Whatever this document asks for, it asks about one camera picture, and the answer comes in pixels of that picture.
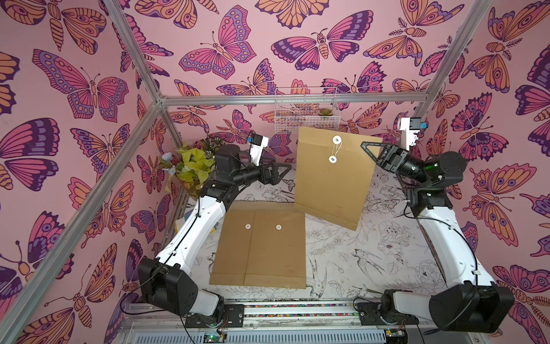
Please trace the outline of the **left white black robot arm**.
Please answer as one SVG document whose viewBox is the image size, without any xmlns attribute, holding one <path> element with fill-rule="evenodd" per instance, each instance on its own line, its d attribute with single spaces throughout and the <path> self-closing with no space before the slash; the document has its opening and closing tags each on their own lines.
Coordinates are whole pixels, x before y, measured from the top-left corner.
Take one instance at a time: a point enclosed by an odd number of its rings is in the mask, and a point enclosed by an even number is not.
<svg viewBox="0 0 550 344">
<path fill-rule="evenodd" d="M 203 185 L 183 226 L 155 258 L 144 258 L 138 266 L 144 302 L 180 317 L 197 315 L 210 327 L 225 323 L 223 297 L 200 289 L 190 272 L 210 231 L 237 196 L 254 182 L 277 185 L 291 171 L 288 163 L 264 159 L 262 151 L 261 146 L 252 145 L 246 154 L 248 164 L 242 162 L 243 153 L 237 145 L 225 145 L 216 152 L 213 176 Z"/>
</svg>

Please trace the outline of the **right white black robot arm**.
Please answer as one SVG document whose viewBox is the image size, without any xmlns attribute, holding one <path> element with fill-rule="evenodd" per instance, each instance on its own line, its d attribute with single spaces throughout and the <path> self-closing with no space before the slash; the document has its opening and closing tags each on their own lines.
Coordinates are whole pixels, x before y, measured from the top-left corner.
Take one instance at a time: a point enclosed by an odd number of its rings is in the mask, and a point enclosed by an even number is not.
<svg viewBox="0 0 550 344">
<path fill-rule="evenodd" d="M 362 150 L 381 169 L 406 178 L 403 186 L 412 217 L 438 259 L 447 285 L 436 295 L 386 290 L 380 316 L 386 322 L 407 316 L 431 321 L 435 331 L 494 333 L 514 304 L 483 268 L 456 219 L 446 189 L 463 180 L 467 160 L 447 151 L 421 160 L 399 146 L 364 141 Z"/>
</svg>

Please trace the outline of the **kraft file bag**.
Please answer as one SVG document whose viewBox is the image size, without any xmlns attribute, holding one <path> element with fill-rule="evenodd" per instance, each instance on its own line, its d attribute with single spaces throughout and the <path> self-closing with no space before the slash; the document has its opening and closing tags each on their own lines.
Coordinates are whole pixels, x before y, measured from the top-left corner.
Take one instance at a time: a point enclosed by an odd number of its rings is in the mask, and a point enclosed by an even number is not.
<svg viewBox="0 0 550 344">
<path fill-rule="evenodd" d="M 290 203 L 252 202 L 252 238 L 244 284 L 249 287 L 306 288 L 305 213 Z"/>
<path fill-rule="evenodd" d="M 253 202 L 232 204 L 223 218 L 210 285 L 245 285 L 255 215 Z"/>
<path fill-rule="evenodd" d="M 355 231 L 376 166 L 362 149 L 364 142 L 381 143 L 382 139 L 301 127 L 296 154 L 295 208 Z"/>
</svg>

